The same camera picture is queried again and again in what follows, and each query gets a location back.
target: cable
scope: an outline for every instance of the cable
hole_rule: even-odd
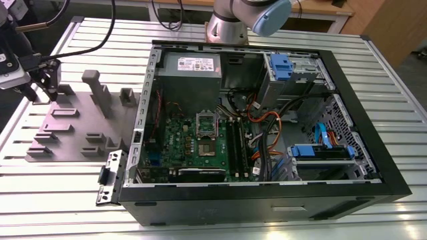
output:
[[[62,16],[65,15],[69,5],[70,5],[71,0],[66,0],[65,1],[65,5],[62,6],[62,9],[59,10],[59,13],[57,14],[57,16],[51,19],[51,21],[46,22],[47,26],[54,25],[62,18]]]
[[[273,131],[271,133],[269,133],[270,135],[271,134],[278,134],[279,131]],[[263,133],[258,134],[250,141],[249,141],[249,147],[250,148],[255,148],[255,144],[254,142],[263,136]]]
[[[217,105],[217,108],[218,108],[229,117],[231,117],[231,118],[239,117],[239,115],[235,114],[235,113],[233,113],[233,112],[227,109],[227,107],[226,107],[225,105],[218,104],[218,105]]]
[[[302,6],[301,0],[297,0],[297,1],[298,1],[298,4],[299,4],[298,18],[302,19],[303,18],[303,6]]]
[[[153,6],[153,9],[154,9],[154,14],[155,14],[155,18],[158,19],[161,25],[170,31],[173,32],[178,32],[182,27],[183,27],[183,19],[185,19],[185,6],[183,6],[183,1],[182,0],[177,0],[178,3],[179,3],[179,8],[181,8],[181,16],[179,16],[179,22],[177,23],[175,26],[173,26],[173,22],[169,23],[169,26],[166,26],[163,24],[163,22],[161,21],[161,17],[159,17],[159,14],[158,14],[158,11],[157,11],[157,7],[155,7],[155,0],[150,0],[151,1],[151,6]]]
[[[59,20],[61,18],[63,17],[66,11],[67,11],[67,8],[69,8],[69,5],[71,3],[71,0],[66,0],[65,1],[65,4],[62,6],[62,9],[59,10],[59,13],[57,14],[57,16],[50,20],[50,21],[46,21],[46,22],[41,22],[41,23],[37,23],[37,24],[31,24],[31,25],[26,25],[26,26],[19,26],[15,28],[15,30],[19,32],[19,33],[27,33],[27,32],[31,32],[31,31],[37,31],[37,30],[41,30],[41,29],[47,29],[50,26],[53,26]]]
[[[312,93],[303,96],[299,96],[298,98],[293,99],[291,101],[289,101],[285,106],[282,107],[281,111],[279,111],[279,119],[281,116],[283,116],[287,111],[303,100],[309,99],[309,98],[326,98],[330,97],[333,95],[333,93],[330,92],[324,92],[324,93]],[[270,130],[273,129],[275,125],[275,120],[273,119],[269,123],[269,126],[265,130],[265,133],[269,133]],[[266,150],[267,149],[267,134],[263,134],[261,137],[261,140],[258,141],[258,145],[259,145],[259,157],[261,157],[261,162],[262,162],[262,166],[263,163],[265,165],[267,165],[267,168],[271,168],[271,157],[270,157],[270,152]]]
[[[103,41],[101,42],[101,44],[87,50],[69,52],[69,53],[63,53],[63,54],[58,54],[58,55],[53,55],[53,56],[43,56],[42,61],[49,61],[53,59],[59,59],[59,58],[65,58],[65,57],[70,57],[70,56],[75,56],[75,55],[81,55],[81,54],[87,54],[87,53],[91,53],[91,52],[97,51],[98,49],[101,49],[105,46],[105,44],[107,43],[110,36],[113,35],[115,23],[117,23],[117,0],[111,0],[111,24],[110,24],[110,29],[109,29],[107,35],[106,35]]]

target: aluminum table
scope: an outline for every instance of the aluminum table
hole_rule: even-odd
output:
[[[73,22],[53,52],[97,46],[110,19]],[[142,90],[151,42],[203,42],[203,25],[170,32],[155,22],[118,20],[106,46],[63,58],[62,83],[78,91],[86,69],[99,70],[111,92]],[[250,44],[332,50],[374,122],[413,195],[324,221],[143,227],[123,207],[97,207],[103,162],[29,163],[26,151],[50,110],[23,100],[0,135],[0,239],[425,239],[427,236],[427,114],[378,49],[356,35],[279,31],[250,33]]]

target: metal chassis frame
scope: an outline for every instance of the metal chassis frame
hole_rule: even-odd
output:
[[[181,41],[153,41],[154,49],[171,50],[173,52],[235,52],[270,53],[275,51],[310,52],[320,54],[332,80],[338,88],[344,104],[364,138],[365,146],[376,159],[377,169],[381,172],[384,183],[378,184],[310,184],[310,185],[265,185],[265,186],[210,186],[210,187],[130,187],[126,182],[121,190],[119,202],[155,202],[155,201],[187,201],[187,200],[231,200],[259,198],[310,198],[358,196],[374,200],[376,196],[386,197],[381,202],[392,202],[412,194],[409,185],[398,170],[397,164],[388,151],[386,145],[376,130],[366,110],[353,90],[350,82],[342,71],[340,63],[332,51],[316,49],[298,49],[266,46],[222,45],[215,43],[197,43]]]

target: blue drive bracket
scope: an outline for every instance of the blue drive bracket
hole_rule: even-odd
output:
[[[314,129],[314,142],[317,144],[320,143],[321,135],[322,135],[324,144],[329,149],[332,149],[333,144],[330,143],[330,139],[329,139],[328,126],[322,122],[318,122],[316,124],[316,129]]]
[[[290,61],[289,55],[271,54],[270,64],[274,71],[274,78],[277,81],[289,81],[294,73],[294,64]]]
[[[310,145],[298,145],[291,147],[294,157],[316,156],[314,147]]]

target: black cable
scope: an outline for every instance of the black cable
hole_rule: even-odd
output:
[[[117,0],[111,0],[111,24],[110,24],[110,29],[109,29],[107,35],[106,35],[103,41],[101,42],[101,44],[87,50],[69,52],[69,53],[63,53],[63,54],[58,54],[58,55],[53,55],[53,56],[43,56],[42,61],[49,61],[53,59],[59,59],[59,58],[65,58],[65,57],[70,57],[70,56],[75,56],[75,55],[87,54],[87,53],[91,53],[91,52],[97,51],[98,49],[101,49],[105,46],[105,44],[107,43],[110,36],[113,35],[115,23],[117,23]]]
[[[67,11],[70,2],[71,2],[71,0],[65,1],[65,5],[62,6],[62,9],[59,10],[59,13],[57,14],[57,16],[50,21],[46,22],[47,26],[54,25],[61,20],[61,18],[63,17],[63,15]]]
[[[151,6],[153,6],[153,9],[154,9],[154,14],[155,14],[155,18],[158,19],[158,22],[161,23],[161,25],[170,31],[173,32],[178,32],[182,27],[183,27],[183,20],[185,20],[185,6],[183,6],[183,1],[182,0],[177,0],[178,3],[179,3],[179,8],[181,8],[181,16],[179,16],[179,22],[175,23],[175,26],[173,26],[174,22],[170,22],[169,23],[169,26],[166,26],[163,24],[163,22],[161,21],[161,17],[159,17],[159,14],[158,14],[158,11],[157,11],[157,7],[155,7],[155,0],[150,0],[151,1]]]
[[[324,93],[312,93],[303,96],[299,96],[298,98],[294,98],[291,101],[289,101],[285,106],[282,107],[281,111],[278,112],[279,116],[282,117],[287,111],[303,100],[309,99],[309,98],[328,98],[333,95],[333,93],[330,92],[324,92]],[[274,128],[275,125],[275,121],[277,119],[274,118],[270,123],[269,126],[265,130],[265,133],[269,133],[271,131],[271,129]],[[267,137],[269,134],[263,134],[261,139],[259,139],[259,157],[261,157],[261,162],[267,165],[267,167],[270,166],[271,168],[271,156],[269,153],[269,147],[267,147]]]
[[[303,18],[303,6],[301,0],[297,0],[299,4],[299,10],[298,10],[298,17],[302,19]]]

